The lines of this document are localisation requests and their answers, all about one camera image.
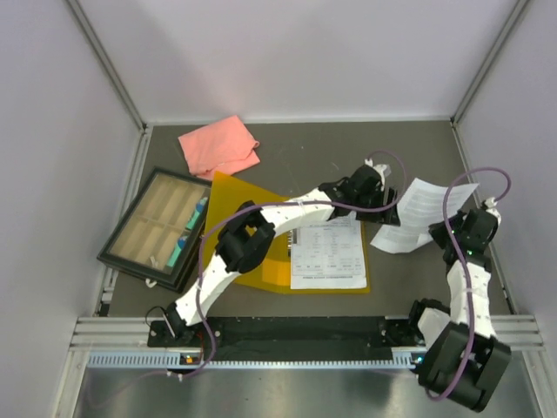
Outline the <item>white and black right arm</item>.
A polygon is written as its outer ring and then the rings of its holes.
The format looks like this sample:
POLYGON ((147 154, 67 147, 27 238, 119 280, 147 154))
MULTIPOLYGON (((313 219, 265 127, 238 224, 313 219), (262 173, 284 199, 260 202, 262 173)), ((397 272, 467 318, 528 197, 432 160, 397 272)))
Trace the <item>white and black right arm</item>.
POLYGON ((511 360, 510 347, 494 330, 488 296, 493 267, 486 250, 500 222, 496 208, 482 206, 430 225, 444 252, 451 299, 447 306, 415 302, 406 323, 408 338, 426 344, 414 369, 419 384, 474 412, 485 409, 511 360))

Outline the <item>yellow plastic folder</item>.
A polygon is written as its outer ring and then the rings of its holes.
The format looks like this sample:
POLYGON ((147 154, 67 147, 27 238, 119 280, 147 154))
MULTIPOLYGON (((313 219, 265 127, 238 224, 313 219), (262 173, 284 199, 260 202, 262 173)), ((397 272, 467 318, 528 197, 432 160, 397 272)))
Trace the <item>yellow plastic folder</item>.
MULTIPOLYGON (((211 187, 205 230, 210 231, 219 222, 235 213, 239 206, 248 200, 262 204, 286 201, 287 198, 222 172, 216 172, 211 187)), ((363 226, 362 237, 366 259, 363 226)), ((234 282, 242 286, 282 294, 365 294, 371 291, 368 278, 366 288, 360 290, 292 290, 291 259, 287 256, 287 233, 273 240, 261 265, 249 273, 239 276, 234 282)))

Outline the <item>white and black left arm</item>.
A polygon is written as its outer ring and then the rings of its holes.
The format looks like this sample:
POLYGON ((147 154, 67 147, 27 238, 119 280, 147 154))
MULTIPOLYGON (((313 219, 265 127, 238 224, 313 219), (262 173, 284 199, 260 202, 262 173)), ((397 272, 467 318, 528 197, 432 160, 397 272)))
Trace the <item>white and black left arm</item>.
POLYGON ((346 217, 351 213, 372 223, 399 226, 399 196, 386 186, 390 167, 367 159, 351 176, 323 183, 297 198, 284 202, 243 203, 228 219, 208 233, 217 236, 211 258, 198 269, 192 287, 165 310, 167 334, 179 345, 197 337, 197 324, 220 294, 240 275, 256 269, 272 242, 291 230, 346 217))

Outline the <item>printed paper sheet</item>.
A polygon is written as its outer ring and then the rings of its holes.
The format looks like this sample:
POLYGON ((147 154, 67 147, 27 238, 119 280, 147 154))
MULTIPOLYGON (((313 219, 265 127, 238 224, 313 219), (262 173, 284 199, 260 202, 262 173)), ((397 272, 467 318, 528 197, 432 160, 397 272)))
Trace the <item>printed paper sheet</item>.
POLYGON ((292 232, 292 290, 366 288, 362 226, 349 215, 292 232))
POLYGON ((410 253, 433 241, 432 224, 443 223, 447 187, 414 179, 397 205, 400 226, 382 226, 371 246, 385 253, 410 253))

